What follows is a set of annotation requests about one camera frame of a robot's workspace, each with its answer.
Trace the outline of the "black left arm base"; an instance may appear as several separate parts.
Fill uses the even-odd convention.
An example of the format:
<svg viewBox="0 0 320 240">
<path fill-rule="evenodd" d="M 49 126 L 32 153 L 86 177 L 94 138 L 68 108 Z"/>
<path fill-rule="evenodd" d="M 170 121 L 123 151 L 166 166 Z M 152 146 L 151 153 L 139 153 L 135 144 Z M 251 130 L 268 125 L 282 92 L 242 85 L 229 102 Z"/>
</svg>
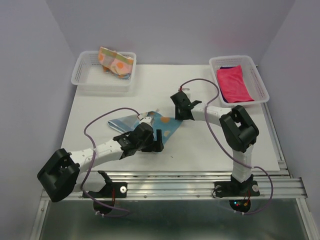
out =
<svg viewBox="0 0 320 240">
<path fill-rule="evenodd" d="M 101 217 L 124 217 L 129 211 L 116 207 L 116 198 L 125 198 L 127 196 L 126 182 L 113 182 L 105 171 L 99 170 L 98 173 L 104 180 L 104 186 L 99 191 L 89 191 L 88 194 L 93 197 L 93 209 Z"/>
</svg>

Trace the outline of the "pink towel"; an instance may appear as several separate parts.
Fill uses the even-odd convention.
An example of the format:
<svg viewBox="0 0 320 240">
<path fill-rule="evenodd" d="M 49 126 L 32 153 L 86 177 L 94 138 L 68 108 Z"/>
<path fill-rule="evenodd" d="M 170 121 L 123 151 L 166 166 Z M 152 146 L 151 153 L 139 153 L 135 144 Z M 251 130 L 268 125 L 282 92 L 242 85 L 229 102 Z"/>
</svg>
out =
<svg viewBox="0 0 320 240">
<path fill-rule="evenodd" d="M 217 81 L 223 99 L 230 104 L 252 102 L 254 99 L 248 92 L 240 65 L 216 71 Z"/>
</svg>

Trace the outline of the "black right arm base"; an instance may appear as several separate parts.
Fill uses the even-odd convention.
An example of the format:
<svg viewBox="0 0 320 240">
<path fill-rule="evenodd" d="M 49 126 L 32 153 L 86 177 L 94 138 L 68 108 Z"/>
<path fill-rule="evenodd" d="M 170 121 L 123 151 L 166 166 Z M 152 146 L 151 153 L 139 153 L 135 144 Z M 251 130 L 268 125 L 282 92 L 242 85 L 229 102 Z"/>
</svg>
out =
<svg viewBox="0 0 320 240">
<path fill-rule="evenodd" d="M 258 182 L 251 174 L 244 182 L 239 182 L 233 176 L 229 181 L 216 181 L 213 183 L 212 197 L 215 199 L 230 198 L 229 205 L 235 212 L 247 214 L 251 208 L 251 198 L 259 197 Z"/>
</svg>

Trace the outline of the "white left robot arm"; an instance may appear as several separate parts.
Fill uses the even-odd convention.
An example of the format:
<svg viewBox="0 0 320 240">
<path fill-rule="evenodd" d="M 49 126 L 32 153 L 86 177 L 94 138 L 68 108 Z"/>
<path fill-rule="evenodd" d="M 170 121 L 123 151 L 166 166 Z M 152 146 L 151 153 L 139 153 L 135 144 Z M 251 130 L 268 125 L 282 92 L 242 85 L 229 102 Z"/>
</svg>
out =
<svg viewBox="0 0 320 240">
<path fill-rule="evenodd" d="M 50 200 L 60 202 L 80 190 L 78 177 L 90 169 L 111 161 L 118 161 L 136 152 L 162 152 L 162 130 L 154 130 L 149 124 L 138 124 L 133 131 L 115 136 L 93 148 L 68 152 L 56 150 L 37 174 Z"/>
</svg>

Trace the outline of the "light blue patterned towel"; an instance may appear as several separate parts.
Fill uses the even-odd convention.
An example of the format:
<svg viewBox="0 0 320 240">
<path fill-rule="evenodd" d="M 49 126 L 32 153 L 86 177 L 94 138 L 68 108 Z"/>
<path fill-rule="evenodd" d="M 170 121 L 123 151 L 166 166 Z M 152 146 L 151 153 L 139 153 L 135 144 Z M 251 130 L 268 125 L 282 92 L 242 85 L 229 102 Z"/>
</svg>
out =
<svg viewBox="0 0 320 240">
<path fill-rule="evenodd" d="M 149 111 L 142 114 L 143 117 L 152 118 L 152 127 L 154 130 L 154 137 L 156 137 L 156 130 L 161 130 L 162 143 L 165 145 L 169 138 L 175 133 L 175 131 L 181 126 L 182 121 L 177 120 L 174 117 L 162 116 L 157 111 Z M 120 133 L 126 133 L 133 131 L 139 124 L 140 120 L 136 115 L 128 115 L 116 119 L 109 120 L 108 126 Z"/>
</svg>

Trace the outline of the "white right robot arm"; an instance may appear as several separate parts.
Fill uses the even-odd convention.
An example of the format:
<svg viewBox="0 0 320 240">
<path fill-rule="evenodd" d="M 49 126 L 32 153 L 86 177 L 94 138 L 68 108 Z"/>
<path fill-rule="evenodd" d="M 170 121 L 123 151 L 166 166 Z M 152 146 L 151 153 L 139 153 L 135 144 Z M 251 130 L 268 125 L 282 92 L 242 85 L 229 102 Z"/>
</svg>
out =
<svg viewBox="0 0 320 240">
<path fill-rule="evenodd" d="M 180 121 L 204 121 L 221 127 L 225 140 L 232 149 L 233 168 L 230 182 L 231 192 L 242 195 L 248 190 L 246 182 L 252 176 L 252 152 L 259 135 L 259 129 L 247 110 L 236 105 L 232 108 L 191 101 L 187 94 L 179 91 L 170 97 L 175 106 L 175 119 Z"/>
</svg>

